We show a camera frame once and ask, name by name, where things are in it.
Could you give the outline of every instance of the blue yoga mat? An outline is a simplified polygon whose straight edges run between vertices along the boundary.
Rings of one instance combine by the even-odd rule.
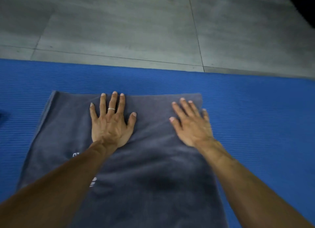
[[[315,224],[315,82],[0,59],[0,201],[15,191],[53,90],[201,93],[216,139]],[[240,227],[222,198],[230,227]]]

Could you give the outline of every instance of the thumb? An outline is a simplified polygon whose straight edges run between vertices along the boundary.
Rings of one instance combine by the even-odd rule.
[[[180,126],[179,124],[179,121],[178,119],[174,118],[174,117],[171,117],[170,119],[170,122],[172,123],[177,135],[183,130],[182,127]]]
[[[127,129],[130,129],[131,131],[134,130],[134,126],[136,123],[136,117],[137,117],[136,112],[132,112],[131,115],[129,116],[129,119],[128,119]]]

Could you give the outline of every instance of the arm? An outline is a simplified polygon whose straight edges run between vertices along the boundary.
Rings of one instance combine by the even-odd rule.
[[[182,98],[180,102],[185,113],[175,102],[173,108],[181,125],[173,117],[170,121],[179,138],[186,145],[195,147],[212,167],[242,227],[313,227],[213,138],[205,110],[202,118],[192,101],[187,103]]]
[[[116,107],[116,100],[114,92],[110,108]],[[69,224],[102,164],[126,144],[133,132],[136,115],[132,113],[126,125],[124,103],[121,95],[117,113],[114,110],[106,113],[105,94],[102,94],[99,118],[91,104],[92,145],[0,204],[1,227],[57,228]]]

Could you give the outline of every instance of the gray towel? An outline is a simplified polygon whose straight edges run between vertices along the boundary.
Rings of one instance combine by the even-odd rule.
[[[93,179],[70,227],[227,227],[210,167],[195,148],[179,140],[168,120],[175,116],[171,103],[181,97],[200,109],[199,94],[126,96],[125,119],[137,113],[134,133]],[[53,92],[18,189],[89,147],[89,105],[99,110],[99,101],[100,95]]]

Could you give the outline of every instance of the concrete floor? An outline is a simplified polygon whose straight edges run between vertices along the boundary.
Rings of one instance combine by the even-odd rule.
[[[0,0],[0,58],[315,78],[289,0]]]

